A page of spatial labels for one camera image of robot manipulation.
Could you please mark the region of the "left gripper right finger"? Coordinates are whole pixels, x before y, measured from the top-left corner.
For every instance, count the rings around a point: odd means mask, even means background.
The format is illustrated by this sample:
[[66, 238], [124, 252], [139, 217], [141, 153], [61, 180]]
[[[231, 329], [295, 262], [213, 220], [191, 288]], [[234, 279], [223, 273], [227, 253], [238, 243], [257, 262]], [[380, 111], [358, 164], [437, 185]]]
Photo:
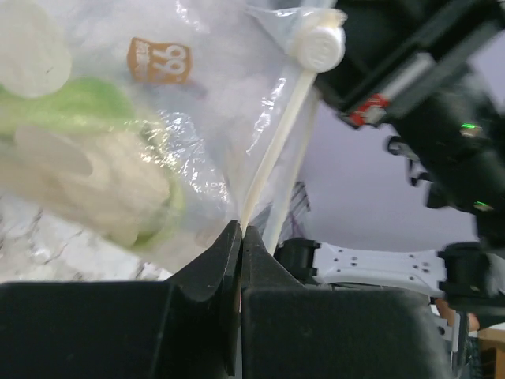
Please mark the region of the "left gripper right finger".
[[449, 378], [428, 307], [399, 290], [301, 285], [249, 227], [243, 238], [245, 378]]

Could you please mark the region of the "clear zip top bag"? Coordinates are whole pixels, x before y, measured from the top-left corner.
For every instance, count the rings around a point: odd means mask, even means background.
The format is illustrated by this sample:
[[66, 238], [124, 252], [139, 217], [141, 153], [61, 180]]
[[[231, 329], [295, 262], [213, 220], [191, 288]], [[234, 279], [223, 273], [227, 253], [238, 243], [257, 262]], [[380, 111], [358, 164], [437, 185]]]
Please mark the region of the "clear zip top bag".
[[33, 227], [23, 246], [7, 250], [9, 274], [124, 269], [69, 251], [94, 253], [98, 238], [174, 272], [231, 220], [257, 225], [273, 251], [316, 118], [314, 81], [342, 61], [345, 22], [333, 1], [2, 2], [1, 92], [35, 99], [80, 77], [112, 83], [141, 117], [160, 120], [156, 145], [184, 196], [169, 238], [145, 250], [31, 201], [73, 228], [52, 232], [57, 244], [45, 246]]

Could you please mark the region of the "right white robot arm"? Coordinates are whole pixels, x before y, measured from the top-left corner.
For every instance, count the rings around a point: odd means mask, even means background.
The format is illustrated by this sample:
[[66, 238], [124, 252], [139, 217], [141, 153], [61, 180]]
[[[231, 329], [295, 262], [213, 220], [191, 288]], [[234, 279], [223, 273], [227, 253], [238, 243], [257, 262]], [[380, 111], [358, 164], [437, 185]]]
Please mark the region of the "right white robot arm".
[[307, 283], [363, 283], [504, 313], [504, 116], [469, 57], [504, 30], [501, 1], [341, 1], [346, 55], [320, 74], [324, 102], [354, 129], [389, 124], [428, 208], [472, 214], [476, 242], [417, 253], [349, 250], [303, 238], [275, 258]]

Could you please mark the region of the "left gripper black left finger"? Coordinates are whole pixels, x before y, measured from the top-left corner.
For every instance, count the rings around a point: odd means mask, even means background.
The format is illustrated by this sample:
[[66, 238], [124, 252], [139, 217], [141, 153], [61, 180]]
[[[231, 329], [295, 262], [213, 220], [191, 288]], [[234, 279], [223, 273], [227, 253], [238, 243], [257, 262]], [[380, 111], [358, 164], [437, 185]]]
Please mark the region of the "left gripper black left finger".
[[235, 372], [241, 228], [167, 280], [1, 287], [4, 378], [226, 378]]

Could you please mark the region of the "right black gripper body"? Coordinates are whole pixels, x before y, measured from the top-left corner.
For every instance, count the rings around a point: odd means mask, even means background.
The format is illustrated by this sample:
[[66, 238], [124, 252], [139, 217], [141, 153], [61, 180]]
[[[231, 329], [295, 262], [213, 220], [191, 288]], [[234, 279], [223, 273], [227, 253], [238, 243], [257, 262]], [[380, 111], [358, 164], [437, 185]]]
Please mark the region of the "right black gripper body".
[[504, 30], [501, 1], [339, 1], [342, 63], [320, 74], [349, 126], [391, 125], [430, 182], [426, 205], [473, 214], [485, 245], [504, 242], [504, 116], [469, 58]]

